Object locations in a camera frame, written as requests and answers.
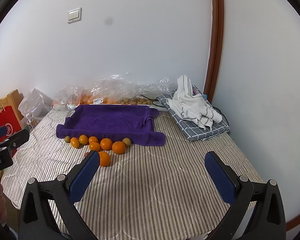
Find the small green-brown fruit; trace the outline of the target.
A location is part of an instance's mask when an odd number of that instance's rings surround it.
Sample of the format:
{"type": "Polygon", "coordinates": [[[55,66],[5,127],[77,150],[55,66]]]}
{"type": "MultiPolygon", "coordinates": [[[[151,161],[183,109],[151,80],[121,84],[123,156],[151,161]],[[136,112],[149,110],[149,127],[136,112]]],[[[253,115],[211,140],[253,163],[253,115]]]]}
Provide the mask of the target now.
{"type": "Polygon", "coordinates": [[[64,138],[64,141],[65,141],[66,143],[69,143],[70,140],[71,140],[71,138],[70,138],[69,136],[66,136],[66,137],[64,138]]]}

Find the oval orange fruit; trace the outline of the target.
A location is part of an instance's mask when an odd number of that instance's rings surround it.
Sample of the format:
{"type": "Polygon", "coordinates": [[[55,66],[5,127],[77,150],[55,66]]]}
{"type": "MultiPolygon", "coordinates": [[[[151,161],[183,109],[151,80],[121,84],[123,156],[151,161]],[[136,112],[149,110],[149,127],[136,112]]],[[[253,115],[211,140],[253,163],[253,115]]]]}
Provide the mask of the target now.
{"type": "Polygon", "coordinates": [[[76,137],[72,137],[70,139],[70,144],[73,148],[79,148],[80,147],[80,142],[76,137]]]}

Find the big blemished orange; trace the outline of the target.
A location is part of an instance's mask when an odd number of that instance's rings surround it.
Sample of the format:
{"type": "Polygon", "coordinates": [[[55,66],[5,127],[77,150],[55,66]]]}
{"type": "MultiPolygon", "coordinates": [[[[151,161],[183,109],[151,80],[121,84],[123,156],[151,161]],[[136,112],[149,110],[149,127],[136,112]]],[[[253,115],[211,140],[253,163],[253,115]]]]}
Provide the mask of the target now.
{"type": "Polygon", "coordinates": [[[107,152],[100,151],[99,156],[100,156],[100,166],[106,167],[110,165],[111,157],[107,152]]]}

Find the orange tangerine with stem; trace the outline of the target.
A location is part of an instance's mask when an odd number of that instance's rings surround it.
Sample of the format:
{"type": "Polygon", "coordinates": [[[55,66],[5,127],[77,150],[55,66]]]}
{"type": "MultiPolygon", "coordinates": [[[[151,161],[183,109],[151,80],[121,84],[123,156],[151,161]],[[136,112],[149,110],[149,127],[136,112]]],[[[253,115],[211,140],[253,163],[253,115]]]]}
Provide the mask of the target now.
{"type": "Polygon", "coordinates": [[[116,154],[124,154],[126,151],[126,145],[122,141],[116,141],[112,144],[112,150],[116,154]]]}

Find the large green-brown fruit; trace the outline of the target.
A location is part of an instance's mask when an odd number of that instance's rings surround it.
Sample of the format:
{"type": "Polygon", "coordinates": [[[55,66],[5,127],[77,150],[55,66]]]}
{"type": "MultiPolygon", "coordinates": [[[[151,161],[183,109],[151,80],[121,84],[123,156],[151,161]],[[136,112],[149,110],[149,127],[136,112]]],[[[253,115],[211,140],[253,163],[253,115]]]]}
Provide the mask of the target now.
{"type": "Polygon", "coordinates": [[[124,139],[122,140],[122,142],[123,142],[127,147],[129,147],[129,146],[132,144],[132,142],[131,142],[131,140],[130,140],[129,138],[124,138],[124,139]]]}

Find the red paper bag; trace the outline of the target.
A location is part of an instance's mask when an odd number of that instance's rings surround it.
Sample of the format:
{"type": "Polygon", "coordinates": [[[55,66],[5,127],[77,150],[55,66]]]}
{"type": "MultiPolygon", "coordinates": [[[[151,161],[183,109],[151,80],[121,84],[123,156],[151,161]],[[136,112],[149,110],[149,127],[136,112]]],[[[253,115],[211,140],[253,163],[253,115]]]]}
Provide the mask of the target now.
{"type": "Polygon", "coordinates": [[[0,113],[0,142],[21,131],[21,126],[12,106],[6,106],[0,113]]]}

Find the crumpled clear bag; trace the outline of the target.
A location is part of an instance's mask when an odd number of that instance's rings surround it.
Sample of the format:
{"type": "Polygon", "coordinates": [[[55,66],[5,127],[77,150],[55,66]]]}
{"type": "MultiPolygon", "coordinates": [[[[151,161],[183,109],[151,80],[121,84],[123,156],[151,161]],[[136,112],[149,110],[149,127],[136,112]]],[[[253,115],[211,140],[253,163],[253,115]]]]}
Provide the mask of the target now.
{"type": "Polygon", "coordinates": [[[18,110],[27,119],[40,122],[51,111],[52,102],[50,97],[34,88],[23,98],[18,110]]]}

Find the clear plastic bag left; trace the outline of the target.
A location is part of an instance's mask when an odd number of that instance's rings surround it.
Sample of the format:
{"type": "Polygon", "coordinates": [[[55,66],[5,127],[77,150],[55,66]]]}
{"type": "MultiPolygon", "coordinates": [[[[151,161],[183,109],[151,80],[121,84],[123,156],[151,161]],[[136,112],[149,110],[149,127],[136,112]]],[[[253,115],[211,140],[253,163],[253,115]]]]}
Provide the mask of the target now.
{"type": "Polygon", "coordinates": [[[57,92],[54,96],[52,107],[55,111],[73,111],[81,100],[84,90],[82,86],[69,85],[57,92]]]}

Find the striped quilt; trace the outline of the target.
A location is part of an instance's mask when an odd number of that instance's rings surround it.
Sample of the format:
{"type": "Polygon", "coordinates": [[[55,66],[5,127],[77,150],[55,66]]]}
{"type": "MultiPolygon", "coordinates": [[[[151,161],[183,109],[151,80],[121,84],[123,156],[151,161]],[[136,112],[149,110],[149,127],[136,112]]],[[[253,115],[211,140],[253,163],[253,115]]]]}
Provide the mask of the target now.
{"type": "MultiPolygon", "coordinates": [[[[7,168],[4,194],[19,209],[30,178],[55,179],[80,163],[88,146],[76,149],[56,137],[68,113],[50,111],[7,168]]],[[[155,119],[164,146],[132,145],[96,172],[76,208],[99,239],[187,239],[206,236],[228,210],[204,165],[214,151],[237,174],[262,178],[228,134],[188,141],[168,113],[155,119]]]]}

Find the grey checked folded cloth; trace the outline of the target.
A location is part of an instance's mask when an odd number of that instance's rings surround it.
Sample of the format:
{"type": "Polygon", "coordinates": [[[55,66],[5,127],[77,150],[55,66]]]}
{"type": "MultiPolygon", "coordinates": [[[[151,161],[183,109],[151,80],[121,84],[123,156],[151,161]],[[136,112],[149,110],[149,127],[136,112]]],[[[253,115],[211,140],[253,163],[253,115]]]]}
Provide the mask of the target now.
{"type": "Polygon", "coordinates": [[[156,99],[167,109],[170,116],[189,141],[209,140],[230,131],[230,126],[224,119],[218,124],[214,122],[212,128],[201,128],[192,121],[181,119],[168,105],[168,99],[173,98],[175,91],[174,89],[171,92],[161,94],[157,96],[156,99]]]}

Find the purple towel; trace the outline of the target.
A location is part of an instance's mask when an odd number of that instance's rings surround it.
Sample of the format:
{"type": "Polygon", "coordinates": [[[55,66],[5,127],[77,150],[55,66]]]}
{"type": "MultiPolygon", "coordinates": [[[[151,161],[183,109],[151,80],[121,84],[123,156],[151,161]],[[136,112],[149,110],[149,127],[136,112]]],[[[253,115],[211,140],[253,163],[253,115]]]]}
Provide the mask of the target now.
{"type": "Polygon", "coordinates": [[[56,136],[63,139],[86,135],[112,141],[129,138],[141,146],[163,146],[165,134],[154,127],[157,116],[157,109],[145,105],[80,105],[63,125],[57,125],[56,136]]]}

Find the clear plastic fruit bag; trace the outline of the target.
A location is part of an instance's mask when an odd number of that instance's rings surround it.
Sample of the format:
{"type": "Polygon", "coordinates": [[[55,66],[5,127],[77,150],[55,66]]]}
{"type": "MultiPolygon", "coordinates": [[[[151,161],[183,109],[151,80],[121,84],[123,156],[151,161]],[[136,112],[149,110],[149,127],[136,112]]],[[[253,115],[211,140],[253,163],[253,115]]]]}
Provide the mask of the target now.
{"type": "Polygon", "coordinates": [[[156,97],[176,89],[164,77],[157,82],[138,83],[134,74],[115,74],[95,82],[88,103],[95,105],[150,105],[156,97]]]}

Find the white striped towel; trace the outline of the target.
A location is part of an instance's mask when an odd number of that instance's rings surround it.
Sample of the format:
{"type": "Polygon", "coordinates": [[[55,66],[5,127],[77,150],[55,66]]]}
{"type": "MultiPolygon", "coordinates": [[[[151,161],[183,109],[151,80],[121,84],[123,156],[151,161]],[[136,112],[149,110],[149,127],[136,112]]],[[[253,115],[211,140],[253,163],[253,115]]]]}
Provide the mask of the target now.
{"type": "Polygon", "coordinates": [[[191,121],[198,127],[212,129],[213,123],[220,123],[222,116],[206,103],[202,94],[192,95],[192,83],[186,75],[177,79],[178,88],[167,103],[179,118],[191,121]]]}

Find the white wall switch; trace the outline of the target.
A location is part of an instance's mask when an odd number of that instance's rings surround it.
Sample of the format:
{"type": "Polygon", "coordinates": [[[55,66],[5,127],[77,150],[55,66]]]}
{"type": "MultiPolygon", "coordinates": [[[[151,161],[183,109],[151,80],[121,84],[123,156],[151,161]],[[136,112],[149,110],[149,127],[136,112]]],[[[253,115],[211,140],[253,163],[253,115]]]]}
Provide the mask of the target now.
{"type": "Polygon", "coordinates": [[[67,23],[79,22],[82,19],[82,8],[76,8],[68,11],[67,14],[67,23]]]}

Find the brown wooden door frame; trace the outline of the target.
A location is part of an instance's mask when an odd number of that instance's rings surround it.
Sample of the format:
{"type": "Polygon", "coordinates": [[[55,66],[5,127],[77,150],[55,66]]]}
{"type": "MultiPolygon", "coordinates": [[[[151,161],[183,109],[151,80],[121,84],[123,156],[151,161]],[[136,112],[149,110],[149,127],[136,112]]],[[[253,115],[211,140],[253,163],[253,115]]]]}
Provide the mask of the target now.
{"type": "Polygon", "coordinates": [[[224,37],[224,0],[212,1],[212,24],[210,53],[204,85],[204,94],[212,102],[217,85],[219,67],[221,62],[224,37]]]}

